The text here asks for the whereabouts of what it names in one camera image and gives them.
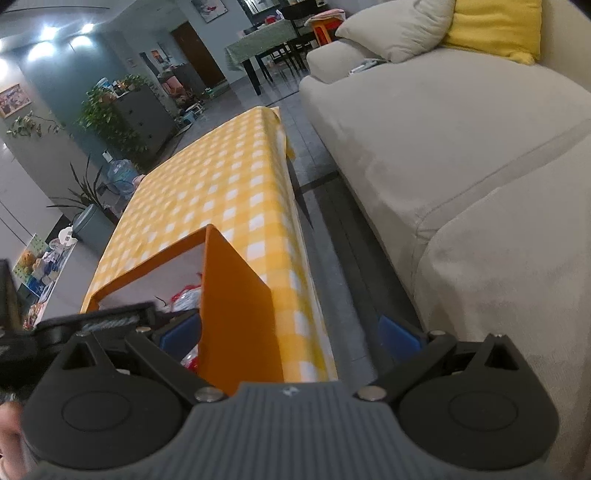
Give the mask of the grey drawer cabinet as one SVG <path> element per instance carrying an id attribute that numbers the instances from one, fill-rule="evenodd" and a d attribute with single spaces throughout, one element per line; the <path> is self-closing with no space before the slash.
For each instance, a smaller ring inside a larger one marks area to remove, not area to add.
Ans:
<path id="1" fill-rule="evenodd" d="M 149 157 L 155 157 L 175 132 L 173 117 L 147 86 L 137 87 L 119 96 L 114 106 L 139 136 Z"/>

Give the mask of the dining table green cloth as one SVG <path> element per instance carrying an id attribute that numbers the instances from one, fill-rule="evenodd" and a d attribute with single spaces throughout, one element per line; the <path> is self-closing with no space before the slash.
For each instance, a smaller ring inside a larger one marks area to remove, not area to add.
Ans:
<path id="1" fill-rule="evenodd" d="M 294 22 L 280 20 L 249 33 L 224 48 L 225 62 L 232 71 L 242 70 L 249 78 L 256 95 L 262 94 L 259 78 L 252 65 L 252 58 L 271 50 L 287 50 L 287 59 L 294 60 L 297 67 L 307 69 L 303 53 L 298 45 L 304 44 L 304 35 L 297 31 Z"/>

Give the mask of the red snack packet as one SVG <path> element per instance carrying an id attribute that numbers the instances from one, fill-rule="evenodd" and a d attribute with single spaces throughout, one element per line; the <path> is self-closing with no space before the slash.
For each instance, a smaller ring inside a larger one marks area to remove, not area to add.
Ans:
<path id="1" fill-rule="evenodd" d="M 166 352 L 183 367 L 196 373 L 198 370 L 198 342 L 201 338 L 199 313 L 201 287 L 188 285 L 172 298 L 171 312 L 180 312 L 166 334 Z"/>

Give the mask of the orange cardboard box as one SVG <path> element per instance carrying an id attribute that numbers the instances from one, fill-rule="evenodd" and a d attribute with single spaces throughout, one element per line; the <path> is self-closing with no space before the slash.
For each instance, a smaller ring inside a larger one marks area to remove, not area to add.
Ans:
<path id="1" fill-rule="evenodd" d="M 170 300 L 201 287 L 198 374 L 225 393 L 242 382 L 283 382 L 270 288 L 221 232 L 207 225 L 146 257 L 124 273 L 109 273 L 88 292 L 82 311 Z"/>

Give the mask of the orange plastic stool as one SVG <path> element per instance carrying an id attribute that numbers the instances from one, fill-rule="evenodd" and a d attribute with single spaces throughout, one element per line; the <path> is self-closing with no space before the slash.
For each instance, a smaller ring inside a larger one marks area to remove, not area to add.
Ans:
<path id="1" fill-rule="evenodd" d="M 305 25 L 310 27 L 311 31 L 315 34 L 315 41 L 317 41 L 318 46 L 324 46 L 337 39 L 335 32 L 337 32 L 343 22 L 344 19 L 339 15 L 322 18 L 314 16 L 308 19 Z"/>

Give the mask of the yellow checkered tablecloth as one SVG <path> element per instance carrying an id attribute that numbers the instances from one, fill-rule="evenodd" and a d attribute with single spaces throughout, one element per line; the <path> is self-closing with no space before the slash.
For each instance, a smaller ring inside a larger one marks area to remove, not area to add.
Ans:
<path id="1" fill-rule="evenodd" d="M 291 189 L 292 155 L 277 108 L 254 107 L 194 141 L 142 179 L 87 293 L 212 225 L 270 288 L 282 383 L 337 378 Z"/>

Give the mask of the blue water jug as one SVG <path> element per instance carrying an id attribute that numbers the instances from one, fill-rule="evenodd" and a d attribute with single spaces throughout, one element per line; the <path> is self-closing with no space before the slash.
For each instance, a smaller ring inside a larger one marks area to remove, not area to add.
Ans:
<path id="1" fill-rule="evenodd" d="M 106 189 L 129 200 L 136 190 L 134 179 L 139 173 L 128 159 L 116 159 L 108 151 L 104 151 L 102 156 L 107 166 Z"/>

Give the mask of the yellow cushion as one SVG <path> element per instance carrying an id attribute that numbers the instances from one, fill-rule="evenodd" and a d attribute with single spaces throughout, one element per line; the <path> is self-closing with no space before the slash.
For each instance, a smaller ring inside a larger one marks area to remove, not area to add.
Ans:
<path id="1" fill-rule="evenodd" d="M 442 46 L 533 65 L 541 57 L 542 13 L 540 0 L 457 1 Z"/>

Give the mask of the grey plant pot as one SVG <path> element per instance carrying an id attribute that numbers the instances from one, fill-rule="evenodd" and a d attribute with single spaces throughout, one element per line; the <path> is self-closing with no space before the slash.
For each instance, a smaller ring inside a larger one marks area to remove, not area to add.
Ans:
<path id="1" fill-rule="evenodd" d="M 97 257 L 103 255 L 114 230 L 115 224 L 96 204 L 87 206 L 72 226 L 73 236 Z"/>

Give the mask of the beige sofa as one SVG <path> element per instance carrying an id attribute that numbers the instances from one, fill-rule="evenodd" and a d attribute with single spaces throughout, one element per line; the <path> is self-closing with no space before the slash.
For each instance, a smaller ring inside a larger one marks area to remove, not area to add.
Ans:
<path id="1" fill-rule="evenodd" d="M 554 401 L 549 454 L 590 475 L 590 20 L 541 1 L 533 65 L 442 46 L 391 63 L 344 38 L 301 101 L 422 324 L 509 336 Z"/>

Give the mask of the beige cushion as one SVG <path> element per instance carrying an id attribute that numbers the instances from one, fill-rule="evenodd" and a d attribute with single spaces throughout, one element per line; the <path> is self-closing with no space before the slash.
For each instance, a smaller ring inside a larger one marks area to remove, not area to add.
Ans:
<path id="1" fill-rule="evenodd" d="M 391 63 L 435 49 L 448 32 L 452 0 L 388 1 L 346 19 L 335 35 L 351 40 Z"/>

